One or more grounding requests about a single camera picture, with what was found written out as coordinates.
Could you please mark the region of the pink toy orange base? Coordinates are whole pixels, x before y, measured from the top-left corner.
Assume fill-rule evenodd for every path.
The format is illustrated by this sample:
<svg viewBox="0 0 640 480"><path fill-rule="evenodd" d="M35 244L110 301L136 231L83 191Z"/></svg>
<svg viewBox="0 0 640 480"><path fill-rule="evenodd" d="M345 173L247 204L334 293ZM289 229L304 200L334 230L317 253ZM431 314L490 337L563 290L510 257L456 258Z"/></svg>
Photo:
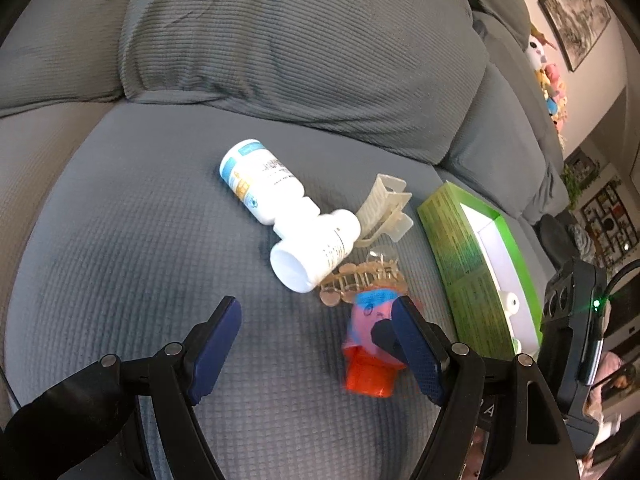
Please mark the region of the pink toy orange base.
<svg viewBox="0 0 640 480"><path fill-rule="evenodd" d="M351 393L389 398L396 379L407 368L392 324L393 302L401 296L394 288L358 292L343 342L345 389Z"/></svg>

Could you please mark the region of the black round object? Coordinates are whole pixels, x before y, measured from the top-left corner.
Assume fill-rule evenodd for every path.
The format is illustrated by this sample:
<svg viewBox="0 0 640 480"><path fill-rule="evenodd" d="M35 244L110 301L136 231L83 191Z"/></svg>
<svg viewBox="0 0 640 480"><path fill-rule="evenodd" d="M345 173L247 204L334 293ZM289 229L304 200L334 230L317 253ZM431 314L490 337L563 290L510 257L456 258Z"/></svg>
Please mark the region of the black round object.
<svg viewBox="0 0 640 480"><path fill-rule="evenodd" d="M578 249L566 227L550 214L544 214L540 218L535 230L542 249L556 270L559 270L567 260L579 256Z"/></svg>

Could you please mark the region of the black framed wall picture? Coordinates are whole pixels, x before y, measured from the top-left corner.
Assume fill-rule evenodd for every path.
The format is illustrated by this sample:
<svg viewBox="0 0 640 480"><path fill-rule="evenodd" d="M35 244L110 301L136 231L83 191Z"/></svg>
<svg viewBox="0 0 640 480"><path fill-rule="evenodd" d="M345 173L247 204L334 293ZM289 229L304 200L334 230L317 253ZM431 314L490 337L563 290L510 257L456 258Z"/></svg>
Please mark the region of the black framed wall picture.
<svg viewBox="0 0 640 480"><path fill-rule="evenodd" d="M598 42L612 15L605 0L538 0L567 69L574 72Z"/></svg>

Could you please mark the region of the white roll in box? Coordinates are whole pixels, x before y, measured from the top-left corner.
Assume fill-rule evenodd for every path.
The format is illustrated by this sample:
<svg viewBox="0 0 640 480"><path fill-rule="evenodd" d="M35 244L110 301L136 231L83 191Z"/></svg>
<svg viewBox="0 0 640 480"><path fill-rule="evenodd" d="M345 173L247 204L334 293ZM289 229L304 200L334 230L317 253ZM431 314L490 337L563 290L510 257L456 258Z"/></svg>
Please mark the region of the white roll in box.
<svg viewBox="0 0 640 480"><path fill-rule="evenodd" d="M513 315L518 313L520 310L520 298L515 292L507 292L506 290L500 290L499 292L500 301L502 304L504 315L507 318L510 318Z"/></svg>

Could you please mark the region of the plain white pill bottle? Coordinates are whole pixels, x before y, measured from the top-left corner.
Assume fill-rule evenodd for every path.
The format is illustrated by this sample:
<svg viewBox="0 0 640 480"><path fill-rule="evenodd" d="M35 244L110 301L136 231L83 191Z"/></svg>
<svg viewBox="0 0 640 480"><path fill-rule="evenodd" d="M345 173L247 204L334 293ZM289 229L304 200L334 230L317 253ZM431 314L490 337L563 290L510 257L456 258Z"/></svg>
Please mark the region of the plain white pill bottle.
<svg viewBox="0 0 640 480"><path fill-rule="evenodd" d="M271 248L271 269L286 288L306 294L352 252L360 234L356 214L347 209L319 214Z"/></svg>

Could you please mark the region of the grey sofa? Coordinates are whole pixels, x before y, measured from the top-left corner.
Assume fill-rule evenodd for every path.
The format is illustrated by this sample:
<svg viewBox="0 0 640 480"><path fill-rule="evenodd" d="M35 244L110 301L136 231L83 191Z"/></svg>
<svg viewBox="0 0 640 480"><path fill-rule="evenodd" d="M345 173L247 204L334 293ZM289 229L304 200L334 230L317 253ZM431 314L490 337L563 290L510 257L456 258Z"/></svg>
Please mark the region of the grey sofa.
<svg viewBox="0 0 640 480"><path fill-rule="evenodd" d="M343 388L349 313L273 275L270 229L217 176L225 146L257 136L295 165L323 206L352 206L373 169L417 200L446 178L372 146L208 107L98 105L46 200L9 307L9 378L35 399L104 353L150 356L240 300L243 322L214 393L196 414L229 479L405 479L437 411L402 375L389 399Z"/></svg>

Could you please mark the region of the colourful plush toys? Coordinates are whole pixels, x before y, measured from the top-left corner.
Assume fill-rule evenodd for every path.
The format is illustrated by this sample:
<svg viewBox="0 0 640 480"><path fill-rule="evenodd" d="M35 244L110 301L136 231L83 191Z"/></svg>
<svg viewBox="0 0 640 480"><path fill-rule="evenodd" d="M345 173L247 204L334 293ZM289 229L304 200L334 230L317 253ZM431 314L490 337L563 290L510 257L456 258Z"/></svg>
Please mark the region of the colourful plush toys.
<svg viewBox="0 0 640 480"><path fill-rule="evenodd" d="M548 60L545 47L556 49L542 32L530 25L525 55L533 67L555 130L561 134L567 121L566 83L561 77L559 67Z"/></svg>

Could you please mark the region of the beige hair claw clip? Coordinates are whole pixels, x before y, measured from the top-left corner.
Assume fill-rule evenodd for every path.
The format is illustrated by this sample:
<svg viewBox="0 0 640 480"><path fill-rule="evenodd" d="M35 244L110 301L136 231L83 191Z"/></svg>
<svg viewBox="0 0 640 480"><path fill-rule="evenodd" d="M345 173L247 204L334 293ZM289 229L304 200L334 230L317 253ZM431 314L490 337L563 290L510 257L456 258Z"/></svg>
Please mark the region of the beige hair claw clip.
<svg viewBox="0 0 640 480"><path fill-rule="evenodd" d="M361 233L356 247L369 247L386 235L393 243L399 242L413 226L413 220L404 208L412 194L406 191L405 180L378 174L371 191L356 212Z"/></svg>

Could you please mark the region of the large grey back cushion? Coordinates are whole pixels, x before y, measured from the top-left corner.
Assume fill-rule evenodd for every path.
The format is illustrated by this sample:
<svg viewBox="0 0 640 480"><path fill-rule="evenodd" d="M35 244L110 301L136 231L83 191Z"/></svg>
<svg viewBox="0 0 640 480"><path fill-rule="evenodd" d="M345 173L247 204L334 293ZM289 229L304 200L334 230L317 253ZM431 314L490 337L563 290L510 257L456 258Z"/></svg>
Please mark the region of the large grey back cushion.
<svg viewBox="0 0 640 480"><path fill-rule="evenodd" d="M488 54L466 0L130 0L126 97L198 103L436 164Z"/></svg>

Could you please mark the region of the green potted plant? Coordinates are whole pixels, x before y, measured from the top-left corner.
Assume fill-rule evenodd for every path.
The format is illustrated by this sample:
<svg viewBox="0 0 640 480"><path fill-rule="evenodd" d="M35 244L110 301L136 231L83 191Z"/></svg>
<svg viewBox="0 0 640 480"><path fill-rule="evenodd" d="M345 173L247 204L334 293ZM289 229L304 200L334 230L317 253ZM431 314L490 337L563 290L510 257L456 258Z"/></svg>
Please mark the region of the green potted plant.
<svg viewBox="0 0 640 480"><path fill-rule="evenodd" d="M561 179L566 187L570 204L574 209L582 192L593 182L600 172L600 164L589 157L581 148L564 162Z"/></svg>

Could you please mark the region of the brown beaded hair clip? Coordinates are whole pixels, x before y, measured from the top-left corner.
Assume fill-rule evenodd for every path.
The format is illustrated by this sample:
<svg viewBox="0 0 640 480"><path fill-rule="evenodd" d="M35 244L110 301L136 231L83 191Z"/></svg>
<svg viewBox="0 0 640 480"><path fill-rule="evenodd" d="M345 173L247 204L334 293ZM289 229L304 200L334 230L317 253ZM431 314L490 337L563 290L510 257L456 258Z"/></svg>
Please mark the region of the brown beaded hair clip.
<svg viewBox="0 0 640 480"><path fill-rule="evenodd" d="M342 264L322 280L319 298L325 306L336 307L341 302L352 304L360 292L379 288L390 288L402 294L408 292L398 256L370 252L363 262Z"/></svg>

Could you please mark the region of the white bottle blue label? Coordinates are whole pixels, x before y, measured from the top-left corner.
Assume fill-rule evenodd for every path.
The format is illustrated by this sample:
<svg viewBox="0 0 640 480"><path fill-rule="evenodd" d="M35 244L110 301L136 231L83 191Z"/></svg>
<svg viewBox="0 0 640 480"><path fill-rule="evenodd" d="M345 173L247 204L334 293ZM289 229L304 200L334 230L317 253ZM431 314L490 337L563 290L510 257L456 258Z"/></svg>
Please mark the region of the white bottle blue label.
<svg viewBox="0 0 640 480"><path fill-rule="evenodd" d="M233 145L221 159L219 174L264 226L320 214L319 206L306 195L303 183L256 139Z"/></svg>

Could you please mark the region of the green cardboard box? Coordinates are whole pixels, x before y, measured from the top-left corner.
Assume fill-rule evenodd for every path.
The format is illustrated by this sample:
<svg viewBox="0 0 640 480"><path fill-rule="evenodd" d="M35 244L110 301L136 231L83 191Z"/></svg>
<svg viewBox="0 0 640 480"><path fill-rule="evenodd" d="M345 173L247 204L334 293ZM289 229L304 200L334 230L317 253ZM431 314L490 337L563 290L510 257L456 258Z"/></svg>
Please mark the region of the green cardboard box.
<svg viewBox="0 0 640 480"><path fill-rule="evenodd" d="M479 197L445 182L418 207L448 299L458 339L488 358L538 356L541 307L506 217ZM507 318L500 290L520 310Z"/></svg>

